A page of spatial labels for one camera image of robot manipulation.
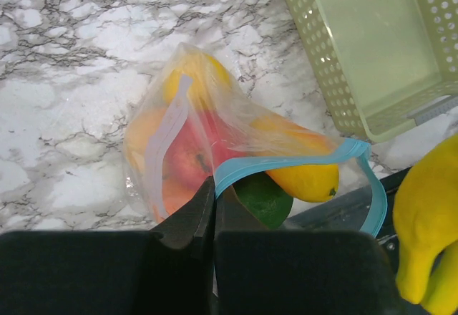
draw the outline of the banana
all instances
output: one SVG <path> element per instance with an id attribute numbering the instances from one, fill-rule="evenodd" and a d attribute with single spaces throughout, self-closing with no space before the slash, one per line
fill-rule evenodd
<path id="1" fill-rule="evenodd" d="M 396 284 L 407 301 L 418 304 L 424 300 L 433 309 L 438 302 L 447 309 L 458 306 L 458 297 L 447 296 L 457 292 L 458 277 L 454 283 L 452 277 L 444 278 L 447 271 L 451 275 L 458 271 L 455 249 L 446 253 L 451 257 L 430 278 L 436 257 L 458 240 L 457 219 L 458 134 L 412 167 L 396 193 L 393 220 L 400 245 Z"/>

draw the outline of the clear plastic bag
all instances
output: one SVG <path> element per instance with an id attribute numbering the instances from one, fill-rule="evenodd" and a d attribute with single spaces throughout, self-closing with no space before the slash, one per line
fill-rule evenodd
<path id="1" fill-rule="evenodd" d="M 368 143 L 326 137 L 257 105 L 219 61 L 187 44 L 178 46 L 138 107 L 123 151 L 130 195 L 140 195 L 157 222 L 210 175 L 218 197 L 262 171 L 308 203 L 366 190 L 372 204 L 362 231 L 375 235 L 386 213 L 386 195 L 367 163 Z"/>

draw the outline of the lime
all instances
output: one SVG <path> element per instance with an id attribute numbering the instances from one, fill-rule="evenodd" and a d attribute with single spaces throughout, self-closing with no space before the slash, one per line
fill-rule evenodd
<path id="1" fill-rule="evenodd" d="M 239 180 L 234 189 L 240 202 L 269 229 L 278 228 L 293 206 L 293 197 L 264 172 Z"/>

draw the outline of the blue zipper seal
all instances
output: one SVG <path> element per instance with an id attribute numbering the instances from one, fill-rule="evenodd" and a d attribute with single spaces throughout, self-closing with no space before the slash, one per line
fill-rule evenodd
<path id="1" fill-rule="evenodd" d="M 360 168 L 366 174 L 372 189 L 372 201 L 366 220 L 360 231 L 376 236 L 384 222 L 388 202 L 383 185 L 369 166 L 371 145 L 367 142 L 346 138 L 345 141 L 329 155 L 295 156 L 295 157 L 236 157 L 222 163 L 214 172 L 216 198 L 236 181 L 254 173 L 275 168 L 299 165 L 332 165 L 356 158 Z"/>

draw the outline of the plastic basket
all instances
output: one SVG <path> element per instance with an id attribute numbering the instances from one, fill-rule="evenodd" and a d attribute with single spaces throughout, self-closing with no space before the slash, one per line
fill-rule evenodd
<path id="1" fill-rule="evenodd" d="M 458 0 L 286 0 L 341 132 L 388 140 L 458 105 Z"/>

